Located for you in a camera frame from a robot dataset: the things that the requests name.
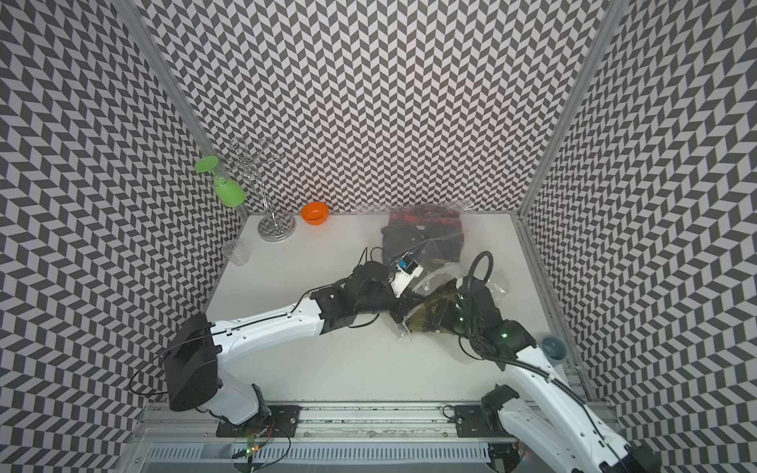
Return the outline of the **yellow plaid shirt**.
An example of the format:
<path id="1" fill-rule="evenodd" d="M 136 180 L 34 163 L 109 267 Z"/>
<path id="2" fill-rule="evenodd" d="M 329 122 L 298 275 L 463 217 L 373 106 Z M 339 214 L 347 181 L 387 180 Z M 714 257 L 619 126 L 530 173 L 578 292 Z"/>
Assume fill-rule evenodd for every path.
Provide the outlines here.
<path id="1" fill-rule="evenodd" d="M 459 306 L 457 282 L 449 281 L 416 305 L 404 319 L 409 332 L 439 332 L 464 335 L 464 317 Z"/>

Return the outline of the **clear plastic vacuum bag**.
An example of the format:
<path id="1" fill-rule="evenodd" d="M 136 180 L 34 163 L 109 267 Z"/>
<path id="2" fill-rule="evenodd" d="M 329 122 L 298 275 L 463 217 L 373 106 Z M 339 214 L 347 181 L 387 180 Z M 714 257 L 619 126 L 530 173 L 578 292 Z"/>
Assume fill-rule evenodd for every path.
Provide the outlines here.
<path id="1" fill-rule="evenodd" d="M 453 208 L 461 213 L 459 205 L 443 204 L 442 206 Z M 464 226 L 463 234 L 465 244 L 466 236 Z M 410 283 L 410 285 L 402 293 L 400 298 L 403 295 L 418 295 L 422 297 L 424 301 L 439 287 L 447 284 L 447 282 L 449 281 L 455 281 L 457 282 L 457 287 L 459 288 L 461 294 L 465 294 L 465 299 L 467 299 L 467 301 L 472 298 L 472 289 L 474 286 L 486 286 L 490 290 L 496 306 L 498 307 L 498 309 L 500 309 L 499 303 L 501 303 L 504 297 L 509 293 L 509 283 L 504 275 L 502 275 L 495 269 L 494 257 L 490 252 L 485 251 L 483 252 L 483 254 L 475 256 L 475 258 L 473 258 L 473 262 L 469 266 L 466 266 L 462 263 L 462 252 L 461 260 L 459 260 L 459 262 L 447 262 L 445 264 L 429 263 L 426 265 L 420 264 L 423 267 L 423 273 Z M 392 275 L 394 274 L 396 263 L 384 263 L 385 266 L 388 266 L 388 270 L 390 270 L 390 278 L 392 278 Z M 409 332 L 408 329 L 404 326 L 404 323 L 397 324 L 397 326 L 402 335 L 411 334 L 411 332 Z M 467 338 L 469 338 L 469 336 L 473 334 L 487 336 L 495 340 L 499 338 L 505 338 L 507 336 L 506 321 L 504 319 L 500 325 L 493 329 L 487 330 L 486 332 L 482 332 L 478 327 L 477 321 L 475 319 L 471 319 L 469 321 L 467 331 Z"/>

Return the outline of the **red black plaid shirt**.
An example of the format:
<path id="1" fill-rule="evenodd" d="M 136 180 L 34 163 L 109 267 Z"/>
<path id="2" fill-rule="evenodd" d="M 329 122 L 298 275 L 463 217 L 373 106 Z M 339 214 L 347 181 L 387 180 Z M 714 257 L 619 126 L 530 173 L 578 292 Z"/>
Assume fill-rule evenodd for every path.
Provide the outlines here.
<path id="1" fill-rule="evenodd" d="M 449 229 L 462 229 L 461 213 L 442 205 L 423 204 L 402 207 L 390 212 L 390 226 L 413 225 L 428 227 L 441 225 Z"/>

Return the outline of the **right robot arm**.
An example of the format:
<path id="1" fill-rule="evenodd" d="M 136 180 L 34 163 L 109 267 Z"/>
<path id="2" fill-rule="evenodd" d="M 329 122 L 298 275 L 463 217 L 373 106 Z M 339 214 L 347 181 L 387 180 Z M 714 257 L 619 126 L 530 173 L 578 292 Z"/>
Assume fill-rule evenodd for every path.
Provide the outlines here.
<path id="1" fill-rule="evenodd" d="M 525 443 L 555 472 L 660 472 L 650 447 L 632 445 L 568 386 L 535 339 L 499 314 L 488 288 L 457 290 L 455 317 L 475 357 L 496 364 L 503 384 L 481 399 L 485 421 Z"/>

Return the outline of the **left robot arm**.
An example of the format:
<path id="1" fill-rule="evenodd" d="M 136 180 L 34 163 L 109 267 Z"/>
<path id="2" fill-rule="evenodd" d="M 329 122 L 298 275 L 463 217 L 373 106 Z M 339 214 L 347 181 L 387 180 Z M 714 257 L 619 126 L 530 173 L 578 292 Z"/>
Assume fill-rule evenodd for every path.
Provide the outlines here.
<path id="1" fill-rule="evenodd" d="M 368 261 L 350 276 L 305 292 L 276 311 L 211 322 L 201 313 L 187 319 L 161 356 L 169 408 L 202 410 L 243 429 L 267 421 L 261 389 L 228 373 L 236 360 L 276 345 L 350 326 L 363 313 L 398 313 L 410 283 L 422 273 L 416 262 L 393 269 Z"/>

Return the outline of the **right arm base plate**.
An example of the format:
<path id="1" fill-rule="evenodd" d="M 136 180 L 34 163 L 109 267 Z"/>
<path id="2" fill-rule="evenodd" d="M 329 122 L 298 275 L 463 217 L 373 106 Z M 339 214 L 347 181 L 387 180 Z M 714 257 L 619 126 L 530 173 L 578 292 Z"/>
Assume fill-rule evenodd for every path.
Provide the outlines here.
<path id="1" fill-rule="evenodd" d="M 463 439 L 504 439 L 516 436 L 507 432 L 498 413 L 481 405 L 459 404 L 453 406 L 451 414 L 457 429 L 457 436 Z"/>

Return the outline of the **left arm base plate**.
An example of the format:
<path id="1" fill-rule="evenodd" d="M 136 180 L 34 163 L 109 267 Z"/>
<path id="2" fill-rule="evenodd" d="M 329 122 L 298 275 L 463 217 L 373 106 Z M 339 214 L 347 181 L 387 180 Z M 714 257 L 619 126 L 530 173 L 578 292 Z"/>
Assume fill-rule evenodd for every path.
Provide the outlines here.
<path id="1" fill-rule="evenodd" d="M 302 407 L 296 404 L 269 406 L 263 413 L 240 426 L 220 421 L 216 430 L 217 438 L 249 438 L 262 436 L 272 438 L 293 438 L 299 426 Z"/>

